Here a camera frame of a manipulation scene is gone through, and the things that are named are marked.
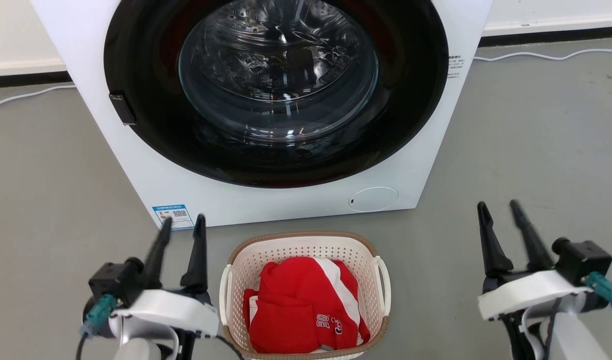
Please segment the clothes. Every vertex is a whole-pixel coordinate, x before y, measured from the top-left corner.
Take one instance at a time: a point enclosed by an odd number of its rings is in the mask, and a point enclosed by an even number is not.
[[[292,257],[281,264],[269,262],[260,274],[259,291],[244,290],[250,342],[267,354],[365,344],[370,332],[357,296],[357,280],[342,261]]]

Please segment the sticker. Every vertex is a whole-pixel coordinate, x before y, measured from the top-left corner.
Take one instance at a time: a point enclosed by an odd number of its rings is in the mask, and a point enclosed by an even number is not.
[[[152,209],[162,224],[168,218],[173,218],[172,230],[192,229],[193,219],[188,214],[186,205],[153,206]]]
[[[448,57],[448,79],[457,79],[462,75],[466,61],[462,55],[452,55]]]

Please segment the washing machine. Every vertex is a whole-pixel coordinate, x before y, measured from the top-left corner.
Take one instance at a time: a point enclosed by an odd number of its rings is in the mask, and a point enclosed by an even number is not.
[[[492,0],[31,2],[153,220],[184,229],[415,208]]]

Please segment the door glass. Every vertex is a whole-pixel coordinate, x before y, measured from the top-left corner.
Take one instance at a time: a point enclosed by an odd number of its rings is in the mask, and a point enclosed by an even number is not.
[[[179,76],[195,109],[232,136],[290,146],[357,116],[377,83],[372,39],[317,0],[235,0],[199,22]]]

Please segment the white cable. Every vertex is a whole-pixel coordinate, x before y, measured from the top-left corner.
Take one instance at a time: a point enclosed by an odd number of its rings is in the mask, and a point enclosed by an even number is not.
[[[573,52],[572,54],[565,55],[565,56],[562,56],[562,57],[555,57],[555,56],[548,56],[548,55],[543,55],[543,54],[537,54],[536,52],[514,52],[512,54],[506,54],[506,55],[501,55],[501,56],[492,57],[492,58],[475,56],[475,57],[473,57],[473,60],[480,60],[480,61],[483,61],[483,62],[496,62],[498,60],[507,59],[507,58],[511,58],[511,57],[519,57],[520,55],[526,55],[526,56],[529,56],[529,57],[538,57],[538,58],[548,59],[548,60],[566,60],[566,59],[574,57],[575,55],[585,54],[585,53],[612,53],[612,48],[587,48],[586,50],[576,51],[576,52]],[[0,105],[2,105],[4,103],[8,103],[9,101],[17,100],[17,99],[28,98],[30,96],[36,96],[36,95],[45,94],[45,93],[47,93],[49,91],[55,91],[55,90],[58,90],[58,89],[75,89],[75,88],[76,88],[75,85],[54,86],[52,88],[43,89],[43,90],[37,91],[37,92],[25,93],[23,95],[17,95],[17,96],[12,96],[12,97],[9,97],[9,98],[5,98],[4,100],[0,101]]]
[[[49,91],[54,91],[54,90],[57,90],[57,89],[75,89],[75,88],[76,88],[75,85],[59,85],[59,86],[54,86],[52,88],[43,89],[43,90],[37,91],[37,92],[25,93],[23,95],[17,95],[17,96],[12,96],[12,97],[9,97],[9,98],[5,98],[4,100],[0,101],[0,105],[2,105],[4,103],[8,103],[9,101],[17,100],[17,99],[28,98],[30,96],[36,96],[36,95],[45,94],[45,93],[47,93]]]
[[[587,48],[586,50],[576,51],[570,55],[565,55],[562,57],[536,54],[534,52],[514,52],[512,54],[501,55],[498,57],[493,57],[491,59],[489,59],[488,57],[475,56],[473,57],[473,60],[481,60],[484,62],[496,62],[498,60],[502,60],[502,59],[506,59],[510,57],[518,57],[520,55],[528,55],[529,57],[538,57],[538,58],[548,59],[548,60],[566,60],[568,58],[574,57],[575,55],[584,54],[584,53],[612,53],[612,48]]]

